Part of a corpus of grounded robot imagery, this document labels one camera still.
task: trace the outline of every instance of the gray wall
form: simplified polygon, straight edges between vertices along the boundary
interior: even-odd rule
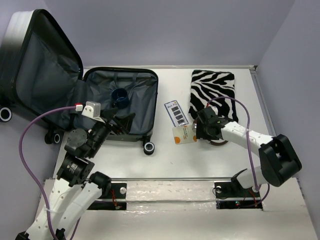
[[[17,11],[47,8],[43,0],[0,0],[0,42],[11,15]],[[12,240],[34,221],[40,191],[21,163],[18,153],[20,134],[29,121],[14,115],[0,123],[0,239]],[[46,131],[33,126],[23,141],[25,159],[35,175],[43,181],[52,176],[59,146],[46,145]]]
[[[257,65],[294,0],[45,0],[85,66]]]
[[[258,67],[277,133],[302,161],[301,186],[320,237],[320,1],[296,0]]]

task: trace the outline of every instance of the open suitcase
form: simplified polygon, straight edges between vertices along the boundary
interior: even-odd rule
[[[155,120],[155,72],[95,67],[84,74],[80,56],[48,11],[37,9],[12,15],[0,47],[1,122],[11,119],[11,107],[26,117],[86,101],[101,103],[101,110],[108,110],[114,106],[112,93],[117,89],[127,91],[129,102],[116,116],[130,119],[130,129],[129,134],[114,134],[108,139],[143,141],[145,146],[150,142]],[[48,144],[60,141],[59,131],[88,130],[94,124],[76,112],[60,112],[43,120],[49,124],[45,136]]]

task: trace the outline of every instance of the suitcase lid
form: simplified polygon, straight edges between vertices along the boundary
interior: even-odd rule
[[[82,60],[54,17],[44,9],[12,15],[0,48],[0,87],[5,96],[36,115],[71,106]],[[56,124],[63,118],[65,124]],[[70,113],[44,120],[68,129]]]

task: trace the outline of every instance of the dark blue mug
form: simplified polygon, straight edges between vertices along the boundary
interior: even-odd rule
[[[117,88],[111,93],[112,101],[118,109],[125,109],[128,107],[130,101],[128,97],[128,92],[124,88]]]

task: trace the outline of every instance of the black and white striped fabric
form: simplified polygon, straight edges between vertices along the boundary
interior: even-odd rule
[[[235,75],[231,72],[194,70],[191,80],[189,114],[197,118],[197,112],[204,109],[210,99],[227,96],[235,98]],[[228,117],[238,122],[236,104],[222,98],[212,101],[210,106],[219,117]]]

